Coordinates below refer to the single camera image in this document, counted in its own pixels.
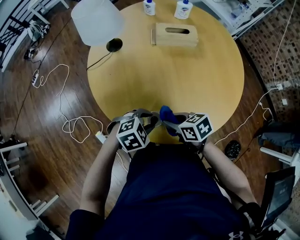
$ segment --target white lamp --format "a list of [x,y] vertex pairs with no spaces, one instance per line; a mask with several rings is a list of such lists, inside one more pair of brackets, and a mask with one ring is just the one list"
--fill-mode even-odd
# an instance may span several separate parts
[[74,7],[71,16],[86,45],[106,44],[110,52],[122,47],[122,40],[116,37],[123,30],[124,18],[109,0],[82,0]]

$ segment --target white bottle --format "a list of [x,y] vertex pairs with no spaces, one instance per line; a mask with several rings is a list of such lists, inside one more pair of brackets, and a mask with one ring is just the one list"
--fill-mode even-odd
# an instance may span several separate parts
[[187,19],[192,10],[192,7],[193,4],[190,3],[188,0],[177,2],[177,7],[176,7],[174,17],[178,19]]
[[144,11],[145,14],[148,14],[150,16],[155,15],[155,2],[152,0],[144,0]]

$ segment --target wooden floor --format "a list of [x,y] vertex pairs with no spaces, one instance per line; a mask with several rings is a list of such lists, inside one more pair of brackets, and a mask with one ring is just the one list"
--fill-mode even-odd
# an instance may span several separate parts
[[[120,0],[116,6],[122,9],[132,4],[130,0]],[[54,7],[47,18],[52,23],[50,33],[46,35],[40,51],[34,60],[41,59],[51,42],[70,18],[71,9],[66,10],[61,3]],[[38,64],[32,64],[23,59],[29,40],[26,39],[8,66],[0,75],[0,129],[7,139],[13,131],[18,111],[31,82],[32,74]],[[47,54],[40,75],[47,75],[58,64],[70,66],[70,76],[62,94],[62,111],[68,118],[90,115],[103,121],[106,128],[108,119],[96,104],[87,79],[86,63],[89,47],[84,45],[75,29],[72,20],[58,36]],[[211,136],[211,140],[224,137],[235,130],[249,114],[251,114],[263,90],[253,69],[242,54],[245,69],[245,86],[238,108],[230,120]],[[58,68],[49,77],[48,82],[40,89],[30,88],[16,129],[16,135],[21,141],[28,142],[29,154],[22,158],[20,172],[15,172],[17,183],[28,201],[37,199],[50,200],[55,194],[60,198],[43,216],[55,226],[61,234],[65,234],[69,215],[79,207],[83,182],[89,167],[101,148],[101,143],[94,134],[100,130],[100,124],[87,120],[91,136],[78,144],[63,133],[61,127],[64,119],[59,113],[59,99],[56,94],[61,90],[67,69]],[[241,129],[225,139],[218,146],[223,150],[230,140],[237,140],[242,145],[243,152],[248,146],[253,134],[263,125],[263,112],[259,107],[252,118]],[[82,123],[75,131],[77,138],[84,138],[87,130]],[[279,162],[270,156],[262,154],[256,140],[253,140],[250,151],[246,152],[237,165],[247,175],[258,202],[261,202],[264,190],[264,175],[277,170]],[[115,161],[112,172],[112,185],[105,213],[113,208],[122,187],[125,184],[126,172]]]

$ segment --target person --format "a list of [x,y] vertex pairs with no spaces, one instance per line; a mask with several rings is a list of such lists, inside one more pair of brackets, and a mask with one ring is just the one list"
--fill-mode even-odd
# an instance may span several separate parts
[[[67,240],[247,239],[245,217],[222,195],[199,156],[184,144],[149,143],[134,155],[127,182],[109,216],[105,202],[119,148],[116,125],[83,185],[80,209],[70,216]],[[220,182],[255,203],[245,174],[211,142],[203,155]]]

